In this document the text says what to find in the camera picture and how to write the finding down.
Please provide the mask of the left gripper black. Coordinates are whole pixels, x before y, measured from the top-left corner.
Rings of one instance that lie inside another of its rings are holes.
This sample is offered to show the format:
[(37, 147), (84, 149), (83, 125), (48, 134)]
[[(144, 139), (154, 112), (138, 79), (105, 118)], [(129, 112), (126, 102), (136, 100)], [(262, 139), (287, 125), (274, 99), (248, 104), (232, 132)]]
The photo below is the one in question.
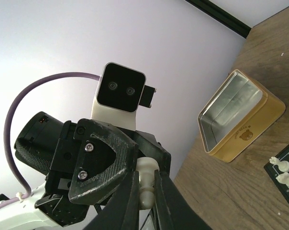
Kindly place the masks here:
[(66, 121), (46, 178), (47, 192), (68, 192), (74, 204), (96, 204), (114, 193), (134, 171), (138, 144), (104, 122)]

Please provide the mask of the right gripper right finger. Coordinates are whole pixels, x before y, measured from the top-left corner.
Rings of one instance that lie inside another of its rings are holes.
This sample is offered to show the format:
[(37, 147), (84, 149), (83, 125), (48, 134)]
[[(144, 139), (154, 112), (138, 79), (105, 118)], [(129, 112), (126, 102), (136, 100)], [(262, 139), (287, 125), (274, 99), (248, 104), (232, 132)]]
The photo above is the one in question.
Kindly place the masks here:
[(166, 172), (155, 171), (155, 220), (158, 230), (210, 230), (188, 205)]

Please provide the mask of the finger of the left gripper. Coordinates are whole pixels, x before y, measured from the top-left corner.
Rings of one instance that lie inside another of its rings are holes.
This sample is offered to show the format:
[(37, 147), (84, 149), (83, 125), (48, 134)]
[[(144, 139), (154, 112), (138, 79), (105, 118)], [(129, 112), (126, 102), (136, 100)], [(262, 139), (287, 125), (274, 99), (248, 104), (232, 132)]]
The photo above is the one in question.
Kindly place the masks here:
[(135, 131), (133, 140), (138, 144), (138, 158), (150, 157), (157, 161), (161, 172), (170, 175), (171, 154), (164, 149), (153, 134)]

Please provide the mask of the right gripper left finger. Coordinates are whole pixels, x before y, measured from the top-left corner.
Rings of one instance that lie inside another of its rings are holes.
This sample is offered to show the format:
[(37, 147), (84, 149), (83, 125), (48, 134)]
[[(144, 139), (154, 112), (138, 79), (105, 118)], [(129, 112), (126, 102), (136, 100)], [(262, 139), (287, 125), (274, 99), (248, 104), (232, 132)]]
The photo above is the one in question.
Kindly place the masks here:
[(104, 209), (86, 230), (139, 229), (139, 173), (129, 172)]

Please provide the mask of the white chess piece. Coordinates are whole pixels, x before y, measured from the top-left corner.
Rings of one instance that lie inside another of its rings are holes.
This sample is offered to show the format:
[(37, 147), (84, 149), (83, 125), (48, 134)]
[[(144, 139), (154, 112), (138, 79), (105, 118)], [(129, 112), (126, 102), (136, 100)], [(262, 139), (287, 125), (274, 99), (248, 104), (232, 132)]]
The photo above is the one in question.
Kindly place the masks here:
[(159, 171), (158, 162), (150, 157), (137, 159), (136, 171), (139, 173), (140, 210), (151, 209), (155, 204), (155, 171)]
[(280, 161), (276, 157), (271, 157), (269, 159), (269, 162), (273, 165), (278, 166), (278, 169), (283, 172), (283, 173), (288, 173), (289, 172), (289, 162), (288, 161)]
[(280, 174), (276, 177), (276, 180), (281, 183), (281, 184), (285, 184), (286, 186), (289, 187), (289, 173), (285, 172), (283, 174)]

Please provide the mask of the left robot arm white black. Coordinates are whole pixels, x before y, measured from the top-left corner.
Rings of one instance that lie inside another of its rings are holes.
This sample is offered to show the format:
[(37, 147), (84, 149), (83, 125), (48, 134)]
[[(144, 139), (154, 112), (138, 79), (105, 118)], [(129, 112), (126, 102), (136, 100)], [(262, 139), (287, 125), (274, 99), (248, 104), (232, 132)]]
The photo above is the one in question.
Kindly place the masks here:
[(44, 112), (14, 149), (45, 183), (13, 203), (0, 195), (0, 230), (71, 226), (90, 206), (98, 214), (87, 229), (134, 230), (139, 211), (155, 204), (155, 171), (170, 171), (171, 156), (152, 134), (89, 119), (62, 123)]

